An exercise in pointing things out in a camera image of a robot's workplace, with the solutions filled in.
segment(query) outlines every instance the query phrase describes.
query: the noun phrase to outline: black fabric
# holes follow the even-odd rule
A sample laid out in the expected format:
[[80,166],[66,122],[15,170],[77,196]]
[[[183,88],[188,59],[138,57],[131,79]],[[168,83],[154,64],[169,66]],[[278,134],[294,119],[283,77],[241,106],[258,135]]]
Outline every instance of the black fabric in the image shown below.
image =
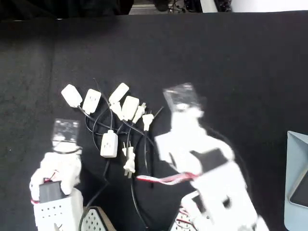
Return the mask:
[[[286,132],[308,133],[307,20],[308,12],[290,12],[0,24],[1,230],[34,229],[28,184],[51,147],[53,120],[84,120],[60,91],[71,83],[84,97],[96,87],[93,77],[107,95],[125,82],[152,111],[166,106],[153,135],[170,129],[162,89],[191,82],[204,106],[202,123],[228,137],[246,162],[258,213],[271,231],[284,230]],[[84,127],[78,142],[83,171],[96,179],[79,186],[86,203],[101,185],[105,160]],[[157,156],[154,167],[158,177],[174,174]],[[111,185],[95,205],[117,230],[142,230],[120,160],[111,162],[108,178]],[[167,230],[191,191],[188,183],[151,189],[136,182],[138,201],[155,230]]]

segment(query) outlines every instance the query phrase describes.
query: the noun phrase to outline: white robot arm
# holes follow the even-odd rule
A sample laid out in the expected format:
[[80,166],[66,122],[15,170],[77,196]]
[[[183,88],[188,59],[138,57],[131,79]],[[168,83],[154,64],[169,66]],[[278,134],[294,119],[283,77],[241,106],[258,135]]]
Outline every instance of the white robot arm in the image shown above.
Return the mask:
[[52,152],[31,177],[29,188],[38,231],[76,231],[83,197],[74,188],[80,180],[81,147],[76,145],[78,121],[56,119]]
[[161,160],[179,173],[196,176],[191,184],[197,191],[181,202],[194,227],[198,231],[268,231],[249,198],[232,148],[208,136],[199,125],[203,112],[192,85],[167,89],[164,95],[172,112],[171,131],[155,140]]

